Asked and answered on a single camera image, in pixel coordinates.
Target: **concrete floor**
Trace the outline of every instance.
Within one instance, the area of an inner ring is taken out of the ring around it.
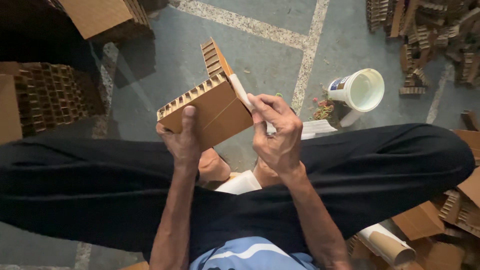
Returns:
[[[309,34],[316,4],[315,0],[201,2],[303,35]],[[480,115],[480,106],[474,107],[480,100],[480,91],[456,87],[451,75],[441,79],[448,65],[442,57],[426,68],[432,85],[425,95],[399,96],[398,89],[404,80],[398,60],[400,42],[386,42],[381,30],[368,33],[364,10],[364,2],[358,0],[335,0],[328,4],[305,89],[300,113],[302,120],[306,121],[313,113],[312,99],[321,95],[320,83],[327,87],[335,78],[363,68],[374,68],[382,74],[386,86],[384,99],[374,111],[366,113],[343,131],[399,123],[425,123],[434,100],[434,104],[439,101],[438,107],[432,107],[438,109],[438,114],[433,110],[429,121],[435,125],[464,128],[459,116],[464,109],[474,110]],[[294,99],[304,55],[302,50],[171,6],[161,10],[150,23],[155,39],[138,38],[119,47],[106,138],[158,141],[155,133],[156,110],[207,78],[199,44],[209,37],[217,42],[247,92],[282,93],[288,103]],[[91,137],[94,123],[95,120],[85,120],[43,135]],[[252,129],[245,130],[215,147],[232,170],[242,172],[253,167],[256,155],[251,148],[252,134]],[[75,265],[78,262],[77,245],[74,241],[35,235],[0,223],[0,270],[12,269],[12,265],[115,270],[143,260],[141,254],[93,246],[85,255],[89,257],[86,267],[79,267]]]

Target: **plastic bucket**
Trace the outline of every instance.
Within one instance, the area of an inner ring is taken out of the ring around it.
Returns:
[[[333,100],[344,101],[352,111],[341,121],[340,125],[350,126],[363,113],[378,106],[384,96],[385,83],[378,71],[367,68],[354,74],[333,81],[328,87],[328,95]]]

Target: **blue shirt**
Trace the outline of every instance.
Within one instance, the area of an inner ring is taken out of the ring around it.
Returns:
[[[265,238],[230,240],[198,257],[190,270],[316,270],[305,253],[287,254]]]

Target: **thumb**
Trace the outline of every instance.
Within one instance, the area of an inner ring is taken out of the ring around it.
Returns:
[[[187,106],[183,109],[181,116],[182,133],[193,133],[196,124],[197,109],[194,106]]]
[[[262,121],[253,124],[255,134],[253,135],[253,146],[261,147],[267,143],[267,122]]]

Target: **hand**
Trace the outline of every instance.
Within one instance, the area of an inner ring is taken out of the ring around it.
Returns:
[[[300,162],[300,138],[303,124],[288,104],[280,97],[248,94],[254,106],[252,111],[253,150],[264,162],[282,175],[302,169]],[[276,133],[266,135],[266,122],[272,123]]]
[[[196,171],[202,154],[195,133],[196,108],[194,106],[185,107],[181,117],[182,132],[180,134],[173,133],[160,123],[156,124],[156,132],[162,137],[173,155],[175,167],[193,167]]]

